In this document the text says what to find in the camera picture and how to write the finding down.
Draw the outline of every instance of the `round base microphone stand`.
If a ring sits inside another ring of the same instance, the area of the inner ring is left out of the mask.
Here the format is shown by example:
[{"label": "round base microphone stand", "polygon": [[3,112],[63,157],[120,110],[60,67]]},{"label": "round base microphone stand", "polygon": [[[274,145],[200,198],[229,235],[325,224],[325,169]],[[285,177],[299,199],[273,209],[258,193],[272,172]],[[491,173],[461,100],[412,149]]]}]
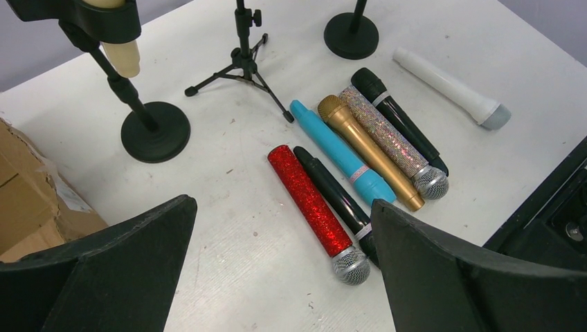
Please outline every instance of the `round base microphone stand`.
[{"label": "round base microphone stand", "polygon": [[364,59],[373,54],[379,43],[375,24],[363,16],[367,0],[358,0],[354,12],[332,17],[324,29],[326,46],[339,57]]},{"label": "round base microphone stand", "polygon": [[190,139],[186,115],[167,102],[143,104],[130,80],[120,76],[100,51],[100,42],[125,44],[141,35],[136,0],[126,0],[121,7],[112,9],[90,6],[81,0],[8,0],[8,4],[22,21],[59,20],[70,42],[94,58],[106,73],[112,91],[132,110],[120,137],[133,158],[161,163],[186,147]]},{"label": "round base microphone stand", "polygon": [[143,104],[130,80],[120,76],[104,56],[100,42],[74,24],[60,20],[59,26],[75,47],[94,58],[106,73],[112,91],[132,110],[120,131],[128,154],[144,163],[162,163],[177,156],[190,139],[190,122],[186,115],[167,102]]}]

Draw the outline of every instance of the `wireless microphone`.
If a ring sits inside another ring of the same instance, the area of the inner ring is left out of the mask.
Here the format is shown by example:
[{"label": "wireless microphone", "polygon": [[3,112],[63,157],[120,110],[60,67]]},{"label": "wireless microphone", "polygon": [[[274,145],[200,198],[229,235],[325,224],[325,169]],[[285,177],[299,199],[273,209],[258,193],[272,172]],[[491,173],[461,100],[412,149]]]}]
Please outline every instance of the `wireless microphone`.
[{"label": "wireless microphone", "polygon": [[324,122],[344,137],[367,164],[385,179],[408,209],[418,211],[424,206],[424,200],[410,180],[353,118],[346,103],[335,95],[329,95],[318,105],[318,113]]},{"label": "wireless microphone", "polygon": [[340,99],[349,105],[356,121],[383,152],[412,180],[423,199],[440,199],[446,195],[449,191],[446,174],[430,166],[359,90],[351,85],[341,92]]},{"label": "wireless microphone", "polygon": [[408,114],[393,100],[386,86],[372,71],[361,68],[350,79],[352,85],[407,139],[430,163],[446,176],[449,168],[440,158],[440,152],[420,131]]},{"label": "wireless microphone", "polygon": [[343,226],[336,220],[316,186],[287,145],[276,147],[267,156],[316,237],[332,258],[336,276],[347,285],[359,285],[369,278],[371,267],[365,254],[352,246]]},{"label": "wireless microphone", "polygon": [[375,239],[371,232],[371,220],[369,216],[347,193],[345,188],[338,183],[319,159],[314,158],[303,147],[294,147],[293,154],[296,155],[296,158],[298,158],[300,164],[302,164],[304,170],[318,188],[318,191],[324,196],[346,226],[350,228],[355,238],[359,241],[362,251],[371,259],[375,266],[379,267],[379,259],[377,258]]},{"label": "wireless microphone", "polygon": [[365,203],[371,206],[375,199],[395,201],[395,194],[380,175],[367,167],[313,111],[297,100],[291,102],[289,109],[304,132],[347,176]]},{"label": "wireless microphone", "polygon": [[[83,0],[83,2],[98,8],[112,9],[125,5],[125,0]],[[112,66],[122,77],[135,77],[141,71],[136,40],[125,44],[109,44],[102,42],[106,56]]]},{"label": "wireless microphone", "polygon": [[497,100],[475,92],[461,81],[412,52],[399,47],[393,53],[393,59],[469,112],[481,127],[497,130],[512,117],[512,112]]}]

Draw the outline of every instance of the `microphone grille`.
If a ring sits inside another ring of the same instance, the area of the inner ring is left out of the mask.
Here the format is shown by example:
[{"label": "microphone grille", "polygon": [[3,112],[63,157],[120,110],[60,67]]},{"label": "microphone grille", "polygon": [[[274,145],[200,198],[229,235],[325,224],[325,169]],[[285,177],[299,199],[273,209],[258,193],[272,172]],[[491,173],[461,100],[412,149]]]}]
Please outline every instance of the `microphone grille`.
[{"label": "microphone grille", "polygon": [[345,284],[350,286],[360,285],[371,273],[371,266],[367,256],[354,247],[343,251],[333,258],[334,272],[336,276]]},{"label": "microphone grille", "polygon": [[320,114],[322,120],[326,120],[336,107],[344,104],[345,103],[335,95],[328,95],[326,98],[322,99],[320,104],[318,104],[318,114]]},{"label": "microphone grille", "polygon": [[441,199],[449,191],[449,178],[440,169],[426,166],[414,175],[414,186],[423,199]]}]

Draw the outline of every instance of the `wall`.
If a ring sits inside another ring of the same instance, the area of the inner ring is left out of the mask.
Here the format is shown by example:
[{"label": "wall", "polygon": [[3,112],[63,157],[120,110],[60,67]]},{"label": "wall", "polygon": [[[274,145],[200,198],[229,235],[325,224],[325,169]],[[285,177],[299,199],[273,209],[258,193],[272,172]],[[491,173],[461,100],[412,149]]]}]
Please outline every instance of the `wall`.
[{"label": "wall", "polygon": [[[141,23],[187,2],[190,0],[138,0]],[[71,45],[55,20],[22,22],[8,3],[0,0],[0,91],[25,82],[79,54],[81,52]]]},{"label": "wall", "polygon": [[[583,65],[587,65],[586,0],[500,1]],[[187,2],[189,0],[139,0],[141,22],[146,23]],[[0,0],[0,46],[0,91],[80,54],[63,35],[57,22],[21,22],[3,0]]]},{"label": "wall", "polygon": [[500,2],[587,66],[586,0],[500,0]]}]

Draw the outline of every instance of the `white tabletop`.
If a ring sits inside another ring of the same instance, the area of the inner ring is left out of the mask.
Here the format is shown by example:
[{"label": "white tabletop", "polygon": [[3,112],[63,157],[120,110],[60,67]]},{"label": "white tabletop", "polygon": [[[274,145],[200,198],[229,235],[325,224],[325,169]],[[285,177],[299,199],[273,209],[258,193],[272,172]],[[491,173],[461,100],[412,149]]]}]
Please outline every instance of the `white tabletop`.
[{"label": "white tabletop", "polygon": [[[299,99],[315,107],[362,66],[383,79],[451,170],[448,195],[415,216],[472,243],[488,240],[586,135],[586,68],[496,0],[371,0],[365,14],[380,43],[361,61],[341,59],[323,42],[325,24],[351,11],[352,1],[246,4],[263,10],[251,44],[269,33],[258,65],[286,106]],[[142,100],[171,102],[192,125],[188,146],[169,162],[143,164],[125,153],[119,135],[129,109],[86,55],[2,93],[0,116],[29,135],[110,224],[179,194],[197,199],[168,331],[393,331],[381,273],[373,269],[357,287],[336,280],[267,154],[302,145],[342,174],[261,91],[217,81],[183,95],[230,63],[238,46],[234,7],[193,1],[143,29],[143,71],[133,79]],[[512,119],[497,132],[477,127],[392,62],[397,46],[500,100]]]}]

